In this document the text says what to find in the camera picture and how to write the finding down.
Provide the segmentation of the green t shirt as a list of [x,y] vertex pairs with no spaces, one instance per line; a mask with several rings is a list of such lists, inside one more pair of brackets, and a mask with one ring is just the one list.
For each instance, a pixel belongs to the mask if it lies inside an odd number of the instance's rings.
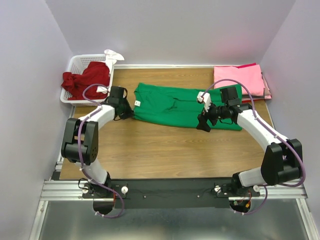
[[203,105],[197,102],[202,89],[139,83],[134,90],[134,118],[152,124],[195,129]]

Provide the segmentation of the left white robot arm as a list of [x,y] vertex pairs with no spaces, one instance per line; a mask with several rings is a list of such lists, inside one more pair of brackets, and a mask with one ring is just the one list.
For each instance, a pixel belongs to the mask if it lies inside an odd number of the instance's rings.
[[126,88],[112,86],[103,102],[90,100],[97,105],[95,110],[80,118],[69,118],[65,124],[61,156],[79,166],[89,184],[94,186],[93,191],[101,198],[117,193],[111,189],[110,174],[98,160],[99,130],[108,122],[134,116],[127,97]]

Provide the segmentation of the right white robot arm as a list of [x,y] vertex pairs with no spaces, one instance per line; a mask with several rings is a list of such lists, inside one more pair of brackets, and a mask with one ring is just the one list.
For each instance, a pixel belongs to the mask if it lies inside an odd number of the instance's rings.
[[215,105],[208,90],[199,92],[197,102],[203,104],[197,116],[197,129],[210,132],[217,122],[229,119],[245,129],[264,150],[261,167],[233,174],[230,191],[241,196],[253,186],[282,185],[290,187],[290,181],[298,180],[295,187],[306,179],[302,144],[277,132],[255,110],[254,103],[242,103],[237,88],[232,85],[220,90],[222,105]]

